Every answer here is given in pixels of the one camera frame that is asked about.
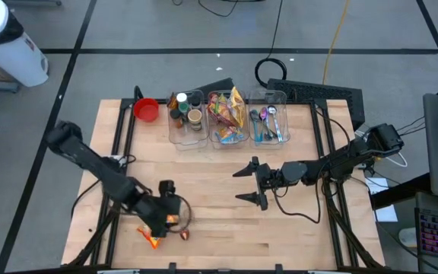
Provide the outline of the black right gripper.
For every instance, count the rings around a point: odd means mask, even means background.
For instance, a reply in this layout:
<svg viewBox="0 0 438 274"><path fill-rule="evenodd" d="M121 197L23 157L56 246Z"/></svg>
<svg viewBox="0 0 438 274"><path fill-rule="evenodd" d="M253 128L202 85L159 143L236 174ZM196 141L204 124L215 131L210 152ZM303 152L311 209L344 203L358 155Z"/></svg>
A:
<svg viewBox="0 0 438 274"><path fill-rule="evenodd" d="M271 190L274 198L278 199L279 170L271 170L268 164L260 164L259 159L253 156L246 167L234 173L232 177L248 177L253 174L255 174L257 192L237 194L235 198L251 202L265 211L268 209L268 199L265 194L267 190Z"/></svg>

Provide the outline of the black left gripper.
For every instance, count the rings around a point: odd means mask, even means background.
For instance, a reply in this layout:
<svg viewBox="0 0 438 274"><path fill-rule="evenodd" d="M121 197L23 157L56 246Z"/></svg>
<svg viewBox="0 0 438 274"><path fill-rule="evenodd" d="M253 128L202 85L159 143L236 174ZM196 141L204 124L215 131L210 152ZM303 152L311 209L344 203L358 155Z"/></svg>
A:
<svg viewBox="0 0 438 274"><path fill-rule="evenodd" d="M152 237L166 237L179 224L181 200L178 196L146 196L142 199L142 220L151 229Z"/></svg>

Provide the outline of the orange Maruchan ramen pack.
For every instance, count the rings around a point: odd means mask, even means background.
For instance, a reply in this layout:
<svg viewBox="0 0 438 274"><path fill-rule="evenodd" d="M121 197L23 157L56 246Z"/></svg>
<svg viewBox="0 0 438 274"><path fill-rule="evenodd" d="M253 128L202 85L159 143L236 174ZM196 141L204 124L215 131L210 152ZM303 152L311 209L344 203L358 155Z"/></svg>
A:
<svg viewBox="0 0 438 274"><path fill-rule="evenodd" d="M178 215L168 215L165 221L165 234L167 231L179 224L180 217ZM151 227L148 225L140 225L137 227L137 231L144 237L144 239L151 245L151 247L156 250L163 239L162 233L154 233Z"/></svg>

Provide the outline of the teal plastic spoon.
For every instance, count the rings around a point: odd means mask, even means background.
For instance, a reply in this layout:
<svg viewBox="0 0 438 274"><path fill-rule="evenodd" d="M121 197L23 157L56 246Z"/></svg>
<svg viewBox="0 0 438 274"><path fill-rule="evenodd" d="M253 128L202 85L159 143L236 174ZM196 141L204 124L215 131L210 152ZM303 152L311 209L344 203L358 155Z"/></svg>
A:
<svg viewBox="0 0 438 274"><path fill-rule="evenodd" d="M259 117L258 117L258 114L256 111L252 111L249 115L250 115L250 118L251 118L252 123L253 123L253 129L254 129L254 135L255 135L255 137L254 137L255 145L259 146L259 144L261 142L261 137L262 137L262 135L259 133L259 130L258 130Z"/></svg>

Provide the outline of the black spoon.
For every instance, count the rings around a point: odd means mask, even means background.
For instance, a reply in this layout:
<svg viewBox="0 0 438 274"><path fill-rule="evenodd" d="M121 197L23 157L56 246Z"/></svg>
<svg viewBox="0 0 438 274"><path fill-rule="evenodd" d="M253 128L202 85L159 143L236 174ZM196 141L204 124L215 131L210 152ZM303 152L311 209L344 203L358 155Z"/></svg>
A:
<svg viewBox="0 0 438 274"><path fill-rule="evenodd" d="M266 124L266 118L262 118L257 110L250 110L249 118L253 124L253 134L256 142L271 141L273 138L278 137Z"/></svg>

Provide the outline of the purple spoon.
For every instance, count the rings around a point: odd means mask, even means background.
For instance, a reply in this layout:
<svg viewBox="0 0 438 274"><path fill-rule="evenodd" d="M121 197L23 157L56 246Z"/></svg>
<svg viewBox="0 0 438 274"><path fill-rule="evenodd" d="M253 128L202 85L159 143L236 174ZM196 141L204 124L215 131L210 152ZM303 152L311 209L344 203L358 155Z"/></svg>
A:
<svg viewBox="0 0 438 274"><path fill-rule="evenodd" d="M268 128L268 111L266 107L263 107L260 111L259 111L259 118L262 121L262 125L265 129L266 132L269 131Z"/></svg>

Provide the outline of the silver spoon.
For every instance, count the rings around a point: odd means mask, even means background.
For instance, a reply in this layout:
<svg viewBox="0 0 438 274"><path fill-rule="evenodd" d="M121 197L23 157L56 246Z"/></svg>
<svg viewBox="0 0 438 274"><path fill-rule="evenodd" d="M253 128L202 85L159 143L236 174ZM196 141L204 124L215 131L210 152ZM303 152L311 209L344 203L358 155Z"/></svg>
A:
<svg viewBox="0 0 438 274"><path fill-rule="evenodd" d="M283 142L282 134L279 128L279 123L277 120L277 108L273 105L268 106L267 108L268 112L272 115L274 123L275 123L275 130L277 133L278 141Z"/></svg>

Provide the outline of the yellow Maruchan ramen pack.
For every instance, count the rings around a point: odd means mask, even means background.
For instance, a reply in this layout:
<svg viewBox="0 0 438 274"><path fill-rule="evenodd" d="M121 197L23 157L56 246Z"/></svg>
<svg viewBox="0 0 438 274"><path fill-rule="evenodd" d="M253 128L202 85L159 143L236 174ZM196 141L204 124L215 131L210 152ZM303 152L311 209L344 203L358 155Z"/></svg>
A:
<svg viewBox="0 0 438 274"><path fill-rule="evenodd" d="M230 117L239 127L243 127L245 123L245 102L241 93L236 87L233 87L230 96L227 99L227 109L230 111Z"/></svg>

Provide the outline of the green red noodle pack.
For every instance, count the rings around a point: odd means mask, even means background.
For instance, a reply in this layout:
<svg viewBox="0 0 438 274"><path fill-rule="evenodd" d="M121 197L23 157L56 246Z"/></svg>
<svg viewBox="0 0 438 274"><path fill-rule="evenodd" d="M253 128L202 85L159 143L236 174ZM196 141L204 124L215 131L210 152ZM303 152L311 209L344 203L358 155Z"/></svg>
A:
<svg viewBox="0 0 438 274"><path fill-rule="evenodd" d="M207 106L208 113L216 123L230 125L230 113L227 109L227 99L222 93L212 93Z"/></svg>

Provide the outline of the tan lid furikake jar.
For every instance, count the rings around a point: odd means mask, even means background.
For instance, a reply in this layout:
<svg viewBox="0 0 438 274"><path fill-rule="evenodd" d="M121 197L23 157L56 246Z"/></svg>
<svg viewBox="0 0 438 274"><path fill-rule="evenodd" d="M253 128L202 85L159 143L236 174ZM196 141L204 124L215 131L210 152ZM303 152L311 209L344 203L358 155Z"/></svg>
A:
<svg viewBox="0 0 438 274"><path fill-rule="evenodd" d="M189 124L193 130L200 131L202 129L202 112L200 110L190 110L187 117Z"/></svg>

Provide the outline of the black lid chili powder jar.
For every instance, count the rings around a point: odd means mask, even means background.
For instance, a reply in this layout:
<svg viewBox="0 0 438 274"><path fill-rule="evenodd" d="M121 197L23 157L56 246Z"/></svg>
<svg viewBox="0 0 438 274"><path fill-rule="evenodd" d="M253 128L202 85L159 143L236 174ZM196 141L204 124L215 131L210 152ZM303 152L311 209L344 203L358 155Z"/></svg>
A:
<svg viewBox="0 0 438 274"><path fill-rule="evenodd" d="M170 95L170 98L167 103L167 107L169 109L169 115L172 119L180 118L181 112L179 111L179 103L174 93Z"/></svg>

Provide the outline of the clear plastic bin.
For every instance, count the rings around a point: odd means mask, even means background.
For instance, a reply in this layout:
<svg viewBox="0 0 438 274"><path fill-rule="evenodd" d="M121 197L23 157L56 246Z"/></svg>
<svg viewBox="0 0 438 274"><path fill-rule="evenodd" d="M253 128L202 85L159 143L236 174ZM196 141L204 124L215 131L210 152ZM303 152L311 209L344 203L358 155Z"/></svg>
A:
<svg viewBox="0 0 438 274"><path fill-rule="evenodd" d="M166 115L168 119L168 129L169 129L169 141L176 146L177 150L190 150L195 148L203 148L208 143L208 122L206 117L206 109L205 109L205 98L204 94L200 90L190 90L190 91L182 91L186 93L189 99L189 96L194 93L200 93L202 97L202 107L200 111L202 112L202 129L200 131L195 131L191 128L188 121L188 114L181 113L180 118L183 120L183 127L177 129L172 119L169 115L169 109L167 107Z"/></svg>
<svg viewBox="0 0 438 274"><path fill-rule="evenodd" d="M252 145L255 148L262 149L280 149L290 140L290 132L288 126L287 118L287 95L283 91L253 91L247 97L247 118L249 119L250 134L249 137L252 139ZM277 108L277 120L279 123L279 128L282 134L283 142L278 141L277 138L273 138L271 141L260 142L259 146L255 145L254 134L253 134L253 124L249 118L250 110L257 110L258 112L263 108L273 105ZM268 113L268 127L276 133L275 123L273 117Z"/></svg>
<svg viewBox="0 0 438 274"><path fill-rule="evenodd" d="M229 96L230 96L230 92L231 92L231 90L230 90L230 91L215 91L215 92L211 92L211 93L208 95L208 103L209 103L209 96L210 96L212 93L222 93L222 94L226 97L226 99L228 99ZM246 112L245 112L245 123L244 123L244 126L243 126L243 127L239 127L239 126L237 126L237 125L235 124L235 122L231 119L231 117L229 118L230 125L225 125L225 124L223 124L223 123L216 123L216 122L211 118L210 114L208 113L207 106L206 106L206 110L207 110L207 115L208 115L209 139L210 139L210 141L212 142L213 147L216 148L216 149L228 149L228 148L241 148L241 147L243 147L243 146L245 145L245 141L246 141L246 140L248 139L248 137L249 137L249 128L248 128L248 122L247 122L247 110L246 110ZM219 128L226 127L226 126L235 126L235 127L237 127L237 128L242 129L243 134L244 134L243 140L240 141L240 142L237 142L236 144L232 144L232 145L223 145L223 144L221 144L221 143L217 140L217 138L216 138L216 136L214 135L214 133L215 133L217 130L219 130Z"/></svg>

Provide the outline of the black flat panel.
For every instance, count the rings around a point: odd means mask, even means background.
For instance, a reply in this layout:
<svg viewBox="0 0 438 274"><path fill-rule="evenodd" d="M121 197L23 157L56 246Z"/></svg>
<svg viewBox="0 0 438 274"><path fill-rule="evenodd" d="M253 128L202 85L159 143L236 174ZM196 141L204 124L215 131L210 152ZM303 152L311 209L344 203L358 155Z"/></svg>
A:
<svg viewBox="0 0 438 274"><path fill-rule="evenodd" d="M224 78L219 81L194 88L194 90L200 90L203 94L209 94L215 91L230 91L234 86L235 84L233 83L232 78Z"/></svg>

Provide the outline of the white computer mouse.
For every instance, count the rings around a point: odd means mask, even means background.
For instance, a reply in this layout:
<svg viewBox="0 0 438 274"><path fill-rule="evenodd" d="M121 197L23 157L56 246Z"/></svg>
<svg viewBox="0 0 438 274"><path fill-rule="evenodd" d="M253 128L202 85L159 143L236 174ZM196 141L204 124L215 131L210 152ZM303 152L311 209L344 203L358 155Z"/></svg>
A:
<svg viewBox="0 0 438 274"><path fill-rule="evenodd" d="M403 228L398 232L398 239L408 248L417 248L417 232L416 228Z"/></svg>

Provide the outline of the white trash can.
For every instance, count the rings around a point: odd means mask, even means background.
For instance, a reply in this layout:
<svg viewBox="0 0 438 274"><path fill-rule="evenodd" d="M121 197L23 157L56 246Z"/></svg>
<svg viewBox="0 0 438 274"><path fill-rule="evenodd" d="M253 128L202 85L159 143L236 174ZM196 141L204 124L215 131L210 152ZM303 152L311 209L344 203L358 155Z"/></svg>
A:
<svg viewBox="0 0 438 274"><path fill-rule="evenodd" d="M49 78L49 61L23 25L0 0L0 68L26 87Z"/></svg>

